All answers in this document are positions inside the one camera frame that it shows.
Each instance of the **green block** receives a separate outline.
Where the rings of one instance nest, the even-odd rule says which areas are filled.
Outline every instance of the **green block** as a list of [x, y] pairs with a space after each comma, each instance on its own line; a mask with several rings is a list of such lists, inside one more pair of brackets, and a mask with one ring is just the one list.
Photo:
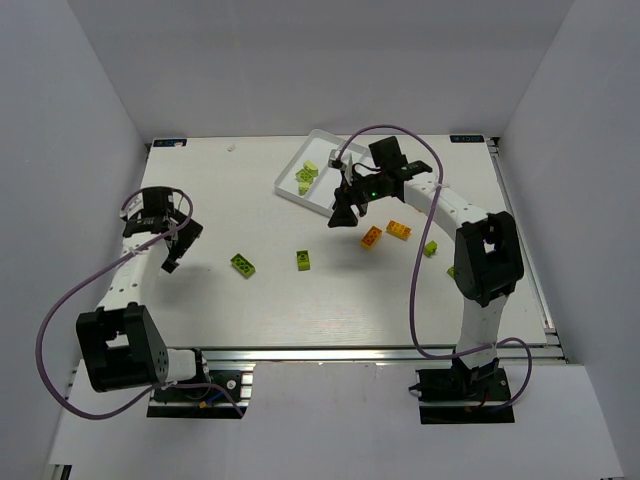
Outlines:
[[309, 270], [311, 268], [311, 261], [309, 260], [309, 252], [307, 250], [300, 250], [296, 252], [298, 258], [298, 270]]
[[312, 177], [317, 177], [318, 176], [318, 167], [316, 167], [315, 163], [310, 162], [309, 160], [307, 160], [306, 162], [304, 162], [303, 167], [307, 172], [309, 172], [309, 174]]
[[436, 250], [438, 250], [438, 244], [433, 240], [431, 240], [424, 246], [424, 254], [427, 256], [427, 258], [433, 256], [433, 254], [436, 253]]
[[256, 272], [256, 267], [251, 265], [249, 260], [244, 258], [239, 253], [231, 259], [231, 265], [233, 265], [235, 269], [238, 270], [244, 278], [249, 278], [251, 275], [253, 275]]
[[299, 182], [313, 183], [313, 176], [309, 172], [307, 172], [304, 168], [300, 170], [298, 173], [296, 173], [296, 179]]
[[298, 183], [298, 195], [306, 195], [311, 187], [310, 183], [307, 182], [299, 182]]

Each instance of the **lego brick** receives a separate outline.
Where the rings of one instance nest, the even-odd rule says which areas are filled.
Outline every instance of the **lego brick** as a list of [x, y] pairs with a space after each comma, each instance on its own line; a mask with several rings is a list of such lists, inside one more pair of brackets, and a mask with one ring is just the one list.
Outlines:
[[409, 238], [409, 235], [411, 235], [411, 229], [406, 225], [391, 220], [389, 225], [387, 225], [387, 233], [398, 237], [400, 240], [406, 240]]
[[299, 182], [298, 183], [298, 195], [306, 195], [311, 187], [310, 183], [307, 182]]
[[433, 240], [431, 240], [429, 243], [427, 243], [424, 246], [424, 254], [427, 256], [427, 258], [433, 256], [433, 254], [436, 253], [437, 250], [438, 250], [438, 244]]
[[240, 272], [244, 278], [249, 278], [256, 271], [256, 268], [251, 265], [249, 260], [244, 258], [239, 253], [231, 259], [231, 265], [233, 265], [234, 268], [238, 270], [238, 272]]
[[313, 176], [307, 172], [304, 168], [296, 173], [296, 179], [298, 182], [313, 183]]
[[309, 174], [312, 177], [317, 177], [318, 176], [318, 167], [316, 167], [316, 164], [307, 160], [306, 162], [304, 162], [303, 168], [309, 172]]
[[373, 246], [376, 244], [376, 242], [380, 240], [381, 236], [382, 236], [382, 230], [380, 230], [376, 226], [373, 226], [369, 229], [367, 234], [364, 237], [362, 237], [362, 240], [360, 240], [360, 245], [362, 245], [367, 250], [371, 250]]
[[299, 250], [296, 252], [298, 259], [298, 270], [309, 270], [311, 268], [311, 261], [309, 260], [309, 252], [307, 250]]

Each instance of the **wall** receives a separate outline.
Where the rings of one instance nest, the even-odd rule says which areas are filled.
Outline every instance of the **wall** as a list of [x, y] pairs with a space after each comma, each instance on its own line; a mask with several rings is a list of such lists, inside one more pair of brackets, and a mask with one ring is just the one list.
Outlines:
[[70, 0], [145, 141], [501, 134], [572, 0]]
[[[0, 472], [39, 479], [60, 408], [37, 376], [36, 331], [64, 291], [116, 254], [119, 203], [145, 152], [66, 1], [1, 3]], [[75, 319], [99, 287], [51, 325], [46, 363], [60, 389], [79, 358]]]
[[638, 25], [638, 2], [576, 1], [501, 143], [560, 339], [587, 367], [629, 479], [640, 479]]

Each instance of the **purple cable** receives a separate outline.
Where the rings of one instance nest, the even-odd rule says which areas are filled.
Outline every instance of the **purple cable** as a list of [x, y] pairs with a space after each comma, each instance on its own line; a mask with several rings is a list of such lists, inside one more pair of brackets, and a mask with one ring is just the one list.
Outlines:
[[[136, 195], [139, 195], [143, 190], [144, 190], [144, 188], [141, 188], [141, 189], [136, 190], [135, 192], [133, 192], [131, 195], [129, 195], [127, 197], [127, 199], [124, 201], [123, 205], [122, 205], [122, 210], [126, 212], [127, 208], [129, 208], [129, 203], [131, 202], [131, 199], [133, 199]], [[71, 403], [69, 403], [69, 401], [67, 401], [64, 398], [64, 396], [61, 395], [60, 392], [58, 392], [56, 390], [56, 388], [53, 385], [53, 382], [51, 382], [51, 379], [49, 378], [49, 375], [47, 374], [47, 370], [46, 370], [46, 368], [44, 366], [44, 359], [43, 359], [43, 354], [42, 354], [42, 344], [44, 343], [44, 334], [47, 331], [47, 327], [49, 326], [49, 323], [51, 322], [51, 319], [53, 318], [55, 313], [60, 309], [60, 307], [62, 305], [64, 305], [65, 302], [67, 300], [69, 300], [73, 295], [78, 293], [84, 287], [86, 287], [90, 283], [94, 282], [95, 280], [97, 280], [98, 278], [103, 276], [104, 274], [106, 274], [109, 271], [113, 270], [118, 265], [121, 265], [124, 262], [130, 260], [136, 253], [141, 252], [143, 250], [146, 250], [151, 245], [159, 242], [160, 240], [162, 240], [162, 239], [164, 239], [164, 238], [166, 238], [166, 237], [168, 237], [170, 235], [173, 235], [176, 232], [179, 232], [180, 230], [182, 230], [184, 227], [187, 226], [187, 224], [191, 220], [191, 216], [193, 215], [193, 202], [191, 201], [191, 198], [189, 198], [189, 196], [186, 193], [184, 193], [182, 190], [177, 189], [177, 188], [171, 188], [171, 190], [174, 193], [178, 193], [179, 195], [182, 195], [182, 197], [189, 204], [189, 213], [187, 214], [187, 216], [184, 219], [184, 221], [182, 223], [180, 223], [179, 225], [177, 225], [175, 228], [170, 228], [165, 233], [162, 233], [162, 234], [160, 234], [160, 235], [158, 235], [156, 237], [153, 237], [148, 242], [145, 242], [142, 245], [140, 245], [139, 247], [136, 247], [134, 250], [126, 253], [122, 257], [120, 257], [117, 260], [111, 262], [106, 267], [102, 268], [101, 270], [98, 270], [96, 273], [91, 275], [89, 278], [87, 278], [86, 280], [83, 280], [78, 285], [73, 287], [71, 290], [69, 290], [67, 293], [65, 293], [62, 297], [60, 297], [60, 299], [51, 307], [51, 309], [45, 315], [44, 320], [42, 320], [42, 324], [40, 325], [40, 328], [38, 329], [38, 335], [36, 337], [36, 367], [38, 368], [38, 374], [40, 375], [40, 378], [42, 379], [42, 383], [44, 384], [45, 388], [49, 391], [51, 396], [63, 408], [65, 408], [69, 412], [73, 413], [74, 415], [77, 415], [78, 417], [84, 418], [86, 420], [105, 420], [107, 418], [115, 417], [116, 415], [119, 415], [120, 413], [124, 412], [125, 410], [128, 410], [129, 408], [131, 408], [136, 402], [138, 402], [140, 399], [142, 399], [145, 395], [147, 395], [152, 390], [157, 390], [159, 388], [162, 388], [162, 386], [152, 385], [152, 386], [144, 389], [141, 393], [139, 393], [137, 396], [132, 398], [129, 402], [125, 403], [123, 406], [121, 406], [120, 408], [117, 408], [116, 410], [114, 410], [112, 412], [99, 413], [99, 414], [85, 412], [85, 411], [80, 410], [79, 408], [73, 406]], [[213, 388], [213, 389], [221, 391], [225, 395], [225, 397], [227, 398], [229, 403], [231, 403], [234, 406], [234, 408], [238, 411], [238, 413], [242, 417], [242, 410], [240, 410], [238, 408], [238, 405], [236, 404], [236, 402], [233, 401], [233, 399], [226, 392], [226, 390], [224, 390], [223, 388], [219, 387], [218, 385], [208, 384], [208, 383], [199, 383], [199, 384], [190, 384], [190, 385], [173, 385], [170, 388], [188, 389], [188, 388], [203, 388], [203, 387], [210, 387], [210, 388]]]
[[[429, 150], [429, 153], [431, 153], [431, 155], [436, 161], [436, 164], [438, 165], [438, 184], [436, 185], [436, 190], [435, 190], [435, 193], [433, 194], [433, 201], [431, 202], [431, 208], [429, 209], [429, 214], [427, 215], [427, 223], [424, 226], [424, 231], [422, 232], [422, 237], [420, 238], [420, 247], [418, 248], [416, 263], [413, 268], [413, 274], [411, 276], [411, 291], [409, 294], [409, 330], [411, 331], [411, 341], [413, 342], [413, 346], [418, 351], [418, 353], [420, 353], [420, 355], [422, 355], [423, 357], [429, 360], [453, 360], [454, 358], [460, 358], [460, 357], [464, 357], [465, 355], [471, 355], [472, 353], [478, 353], [484, 350], [488, 350], [492, 348], [493, 345], [490, 345], [490, 344], [481, 345], [479, 347], [470, 348], [469, 350], [463, 350], [462, 352], [455, 352], [448, 355], [432, 355], [427, 351], [425, 351], [424, 348], [422, 348], [422, 346], [420, 346], [420, 342], [418, 341], [418, 335], [416, 333], [416, 319], [415, 319], [415, 307], [416, 307], [415, 303], [416, 303], [416, 291], [418, 288], [418, 272], [420, 271], [420, 264], [422, 263], [422, 251], [424, 250], [424, 246], [427, 242], [429, 229], [431, 228], [431, 224], [433, 223], [433, 218], [436, 213], [436, 206], [438, 203], [438, 199], [440, 198], [440, 190], [442, 189], [442, 184], [444, 181], [444, 168], [442, 166], [442, 161], [440, 160], [440, 157], [438, 156], [436, 151], [431, 147], [431, 145], [429, 145], [418, 135], [407, 130], [406, 128], [399, 127], [397, 125], [389, 125], [389, 124], [372, 125], [370, 127], [365, 127], [358, 130], [356, 133], [354, 133], [347, 139], [344, 145], [342, 145], [342, 147], [340, 148], [340, 153], [338, 154], [338, 160], [342, 159], [342, 154], [345, 152], [347, 147], [351, 144], [351, 142], [353, 142], [353, 140], [356, 137], [370, 130], [377, 130], [380, 128], [398, 130], [414, 138], [424, 148]], [[524, 379], [524, 382], [522, 383], [522, 386], [520, 387], [520, 390], [518, 390], [518, 392], [515, 395], [513, 395], [513, 397], [509, 401], [503, 403], [502, 405], [498, 405], [497, 407], [494, 407], [496, 409], [508, 407], [509, 405], [513, 404], [513, 402], [515, 402], [518, 398], [520, 398], [525, 388], [527, 388], [527, 385], [529, 384], [529, 379], [531, 378], [531, 371], [533, 370], [533, 356], [531, 355], [531, 349], [523, 340], [516, 337], [505, 338], [504, 340], [499, 341], [496, 344], [496, 347], [502, 347], [503, 345], [511, 342], [517, 342], [520, 345], [522, 345], [527, 353], [527, 375]]]

